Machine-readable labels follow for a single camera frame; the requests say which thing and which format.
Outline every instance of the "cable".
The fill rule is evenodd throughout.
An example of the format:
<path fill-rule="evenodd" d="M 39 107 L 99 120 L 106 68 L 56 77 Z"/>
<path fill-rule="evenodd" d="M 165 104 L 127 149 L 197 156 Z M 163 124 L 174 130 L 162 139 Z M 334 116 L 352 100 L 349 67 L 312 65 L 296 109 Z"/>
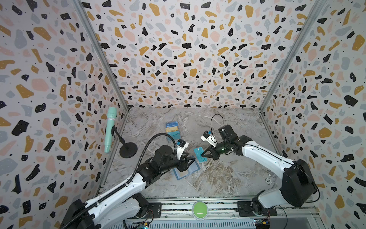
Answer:
<path fill-rule="evenodd" d="M 263 150 L 263 151 L 265 151 L 265 152 L 269 153 L 270 155 L 274 156 L 275 158 L 277 158 L 277 159 L 279 159 L 279 160 L 282 160 L 282 161 L 286 162 L 287 164 L 290 164 L 290 165 L 294 166 L 295 168 L 297 168 L 298 170 L 300 170 L 301 172 L 303 172 L 303 173 L 304 173 L 308 178 L 310 178 L 310 180 L 313 180 L 313 178 L 309 177 L 309 175 L 307 175 L 307 174 L 306 174 L 306 172 L 302 171 L 302 170 L 301 170 L 299 167 L 297 167 L 296 165 L 291 164 L 291 163 L 289 163 L 289 162 L 287 162 L 287 161 L 285 161 L 285 160 L 283 160 L 283 159 L 280 159 L 280 158 L 276 157 L 275 155 L 273 155 L 272 153 L 268 152 L 267 150 L 265 150 L 265 149 L 263 149 L 263 148 L 259 148 L 259 147 L 254 146 L 254 145 L 250 145 L 250 146 L 253 146 L 253 147 L 257 148 L 257 149 L 261 149 L 261 150 Z M 318 186 L 316 185 L 316 183 L 315 183 L 315 182 L 314 182 L 314 184 L 315 184 L 315 186 L 317 187 L 317 191 L 318 191 L 318 193 L 319 193 L 319 196 L 318 196 L 318 198 L 317 198 L 316 200 L 314 200 L 314 201 L 304 201 L 305 203 L 315 203 L 316 201 L 318 201 L 318 200 L 320 199 L 320 191 L 319 191 L 319 188 L 318 188 Z"/>
<path fill-rule="evenodd" d="M 211 141 L 213 141 L 212 140 L 212 136 L 213 136 L 213 131 L 212 131 L 212 119 L 213 119 L 213 117 L 215 117 L 215 115 L 219 115 L 219 116 L 221 116 L 221 118 L 223 119 L 223 126 L 222 127 L 224 127 L 224 118 L 223 118 L 223 116 L 222 115 L 220 115 L 220 114 L 214 114 L 213 116 L 212 116 L 212 118 L 211 118 L 211 121 L 210 121 L 210 127 L 211 127 L 211 135 L 210 135 L 210 137 L 211 137 Z"/>
<path fill-rule="evenodd" d="M 110 193 L 108 193 L 107 195 L 103 196 L 102 198 L 100 198 L 99 200 L 97 200 L 96 202 L 92 203 L 90 206 L 88 206 L 87 208 L 85 208 L 84 210 L 81 210 L 78 214 L 76 214 L 74 217 L 72 217 L 67 223 L 65 223 L 65 225 L 60 228 L 60 229 L 66 229 L 68 228 L 76 219 L 80 218 L 84 213 L 86 213 L 87 211 L 89 211 L 90 209 L 96 207 L 98 204 L 102 203 L 103 201 L 105 201 L 106 199 L 108 199 L 109 197 L 111 197 L 113 194 L 115 194 L 116 192 L 118 192 L 119 190 L 121 190 L 122 188 L 126 187 L 126 185 L 128 185 L 132 180 L 133 178 L 135 177 L 136 173 L 137 173 L 137 170 L 140 166 L 140 163 L 142 161 L 142 158 L 147 150 L 147 147 L 150 145 L 150 143 L 158 136 L 167 136 L 169 137 L 173 144 L 174 144 L 174 156 L 177 156 L 177 145 L 173 139 L 172 136 L 170 136 L 169 134 L 167 133 L 159 133 L 159 134 L 156 134 L 154 135 L 152 138 L 150 138 L 150 140 L 147 142 L 145 148 L 143 149 L 142 153 L 141 153 L 141 156 L 137 162 L 137 165 L 136 165 L 136 168 L 134 170 L 134 172 L 132 173 L 130 179 L 122 184 L 121 186 L 117 187 L 116 189 L 114 189 L 113 191 L 111 191 Z"/>
<path fill-rule="evenodd" d="M 287 226 L 287 222 L 288 222 L 288 218 L 287 218 L 287 214 L 286 214 L 286 212 L 285 212 L 285 215 L 286 215 L 286 225 L 285 225 L 285 227 L 284 227 L 283 229 L 285 229 L 285 228 L 286 228 L 286 226 Z"/>

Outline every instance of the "patterned wall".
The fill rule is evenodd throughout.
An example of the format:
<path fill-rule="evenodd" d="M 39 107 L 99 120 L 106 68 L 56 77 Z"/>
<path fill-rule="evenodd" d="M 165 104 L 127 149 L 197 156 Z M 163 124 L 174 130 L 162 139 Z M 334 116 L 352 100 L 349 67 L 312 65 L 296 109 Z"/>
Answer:
<path fill-rule="evenodd" d="M 311 0 L 83 0 L 130 107 L 257 107 Z"/>
<path fill-rule="evenodd" d="M 58 228 L 96 192 L 119 101 L 70 1 L 0 11 L 0 228 Z"/>
<path fill-rule="evenodd" d="M 325 226 L 361 229 L 366 228 L 366 2 L 328 3 L 264 115 L 284 155 L 309 163 Z"/>

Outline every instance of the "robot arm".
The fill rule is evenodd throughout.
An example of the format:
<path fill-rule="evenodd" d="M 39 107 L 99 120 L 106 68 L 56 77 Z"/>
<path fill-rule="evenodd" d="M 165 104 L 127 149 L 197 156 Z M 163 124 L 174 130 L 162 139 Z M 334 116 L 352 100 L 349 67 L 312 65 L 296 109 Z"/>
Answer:
<path fill-rule="evenodd" d="M 61 229 L 108 228 L 127 218 L 143 217 L 149 202 L 140 192 L 172 168 L 177 168 L 180 172 L 186 171 L 195 161 L 195 158 L 187 157 L 188 153 L 183 152 L 187 147 L 188 143 L 179 139 L 175 156 L 170 146 L 163 145 L 155 151 L 154 157 L 137 167 L 134 176 L 132 174 L 112 189 L 85 203 L 76 200 L 67 210 Z"/>
<path fill-rule="evenodd" d="M 206 132 L 201 139 L 208 141 L 210 137 L 206 136 Z M 211 144 L 201 154 L 202 157 L 218 160 L 222 154 L 235 152 L 236 155 L 257 161 L 282 180 L 281 188 L 263 190 L 252 199 L 251 207 L 254 214 L 261 215 L 267 209 L 284 203 L 301 207 L 312 193 L 318 191 L 305 161 L 301 159 L 293 161 L 260 146 L 247 136 L 238 137 L 230 125 L 219 128 L 219 132 L 223 142 Z"/>

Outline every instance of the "gray marble surface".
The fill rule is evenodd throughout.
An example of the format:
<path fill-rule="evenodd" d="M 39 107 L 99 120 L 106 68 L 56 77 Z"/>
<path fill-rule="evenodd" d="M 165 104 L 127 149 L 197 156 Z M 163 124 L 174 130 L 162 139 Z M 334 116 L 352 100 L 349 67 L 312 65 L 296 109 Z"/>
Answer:
<path fill-rule="evenodd" d="M 230 124 L 238 136 L 246 135 L 275 152 L 259 116 L 259 110 L 255 108 L 133 108 L 123 137 L 126 142 L 136 143 L 138 152 L 128 159 L 122 158 L 119 151 L 116 153 L 103 191 L 119 184 L 133 172 L 150 137 L 157 133 L 165 133 L 167 122 L 179 123 L 181 138 L 189 143 L 186 152 L 190 155 L 194 155 L 195 148 L 206 149 L 209 143 L 203 142 L 200 137 L 205 130 L 210 129 L 210 120 L 214 114 L 221 114 L 224 117 L 224 125 Z M 222 141 L 217 130 L 221 126 L 222 118 L 216 115 L 212 120 L 212 129 L 218 142 Z M 156 149 L 166 144 L 173 146 L 165 136 L 157 137 L 149 145 L 142 161 L 152 157 Z M 256 161 L 237 156 L 235 153 L 221 155 L 216 161 L 208 159 L 207 162 L 199 163 L 199 166 L 199 171 L 181 180 L 177 180 L 173 172 L 168 172 L 143 190 L 142 194 L 145 197 L 256 195 L 280 181 L 276 176 L 269 177 L 268 170 Z M 270 178 L 273 183 L 266 184 L 265 178 Z"/>

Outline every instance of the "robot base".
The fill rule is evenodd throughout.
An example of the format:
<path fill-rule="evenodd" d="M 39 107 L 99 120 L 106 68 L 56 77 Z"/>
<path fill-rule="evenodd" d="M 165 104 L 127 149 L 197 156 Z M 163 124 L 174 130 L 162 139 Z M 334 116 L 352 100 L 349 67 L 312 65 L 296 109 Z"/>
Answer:
<path fill-rule="evenodd" d="M 238 208 L 237 208 L 237 212 L 239 212 L 239 216 L 240 217 L 245 217 L 245 216 L 268 216 L 268 210 L 269 210 L 269 214 L 271 216 L 277 216 L 277 211 L 276 209 L 266 209 L 266 211 L 263 213 L 263 215 L 257 215 L 254 214 L 253 212 L 253 208 L 251 206 L 252 201 L 238 201 Z"/>

